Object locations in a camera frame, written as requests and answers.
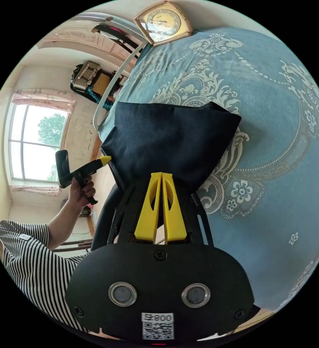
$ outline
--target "hand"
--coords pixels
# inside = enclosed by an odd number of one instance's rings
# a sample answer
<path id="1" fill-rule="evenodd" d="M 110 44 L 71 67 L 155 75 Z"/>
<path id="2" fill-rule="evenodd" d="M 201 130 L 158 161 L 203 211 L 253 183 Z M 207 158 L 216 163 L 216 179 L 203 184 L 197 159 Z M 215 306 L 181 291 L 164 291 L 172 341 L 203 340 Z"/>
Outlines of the hand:
<path id="1" fill-rule="evenodd" d="M 79 182 L 72 178 L 69 199 L 68 201 L 75 207 L 83 209 L 86 205 L 89 204 L 87 197 L 93 197 L 95 195 L 94 182 L 92 177 L 89 177 L 85 180 L 86 186 L 81 189 Z"/>

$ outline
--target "striped shirt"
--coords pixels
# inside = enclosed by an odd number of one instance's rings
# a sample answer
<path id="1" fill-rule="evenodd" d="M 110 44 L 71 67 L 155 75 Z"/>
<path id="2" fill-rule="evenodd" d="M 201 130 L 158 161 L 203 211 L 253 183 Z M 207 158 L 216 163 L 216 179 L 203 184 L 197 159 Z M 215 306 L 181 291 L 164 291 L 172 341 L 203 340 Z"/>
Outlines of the striped shirt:
<path id="1" fill-rule="evenodd" d="M 71 314 L 65 291 L 71 275 L 84 256 L 64 258 L 47 248 L 46 224 L 0 222 L 3 265 L 23 294 L 49 316 L 88 332 Z"/>

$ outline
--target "yellow tool tip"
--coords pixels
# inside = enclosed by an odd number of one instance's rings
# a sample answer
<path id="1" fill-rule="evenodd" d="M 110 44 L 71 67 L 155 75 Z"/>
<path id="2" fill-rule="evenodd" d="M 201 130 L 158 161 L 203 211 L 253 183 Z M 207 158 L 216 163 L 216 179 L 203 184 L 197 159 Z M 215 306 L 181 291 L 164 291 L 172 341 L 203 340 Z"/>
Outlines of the yellow tool tip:
<path id="1" fill-rule="evenodd" d="M 102 156 L 98 158 L 101 160 L 103 166 L 107 165 L 111 161 L 111 156 Z"/>

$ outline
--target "pink curtain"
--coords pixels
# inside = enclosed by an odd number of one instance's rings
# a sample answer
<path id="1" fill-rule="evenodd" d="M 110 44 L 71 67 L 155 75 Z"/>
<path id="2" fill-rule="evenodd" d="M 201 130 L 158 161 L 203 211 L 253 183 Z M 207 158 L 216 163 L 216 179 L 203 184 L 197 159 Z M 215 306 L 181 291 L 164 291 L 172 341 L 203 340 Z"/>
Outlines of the pink curtain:
<path id="1" fill-rule="evenodd" d="M 35 186 L 10 186 L 11 192 L 31 192 L 38 193 L 45 196 L 59 196 L 60 189 L 59 186 L 50 186 L 50 187 L 35 187 Z"/>
<path id="2" fill-rule="evenodd" d="M 75 107 L 73 94 L 43 88 L 17 90 L 14 93 L 12 102 L 16 105 L 42 106 L 69 113 L 72 113 Z"/>

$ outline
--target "person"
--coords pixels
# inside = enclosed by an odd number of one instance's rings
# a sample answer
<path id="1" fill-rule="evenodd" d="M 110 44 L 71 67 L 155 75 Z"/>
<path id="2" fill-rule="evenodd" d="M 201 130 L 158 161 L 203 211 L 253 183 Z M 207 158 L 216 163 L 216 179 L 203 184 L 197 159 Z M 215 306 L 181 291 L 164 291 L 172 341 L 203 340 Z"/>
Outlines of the person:
<path id="1" fill-rule="evenodd" d="M 91 177 L 83 189 L 73 178 L 66 204 L 48 224 L 0 222 L 0 259 L 17 287 L 42 312 L 84 332 L 88 330 L 73 317 L 65 302 L 65 291 L 74 269 L 86 255 L 64 258 L 53 250 L 69 238 L 89 203 L 88 197 L 94 195 Z M 117 339 L 102 330 L 90 333 Z"/>

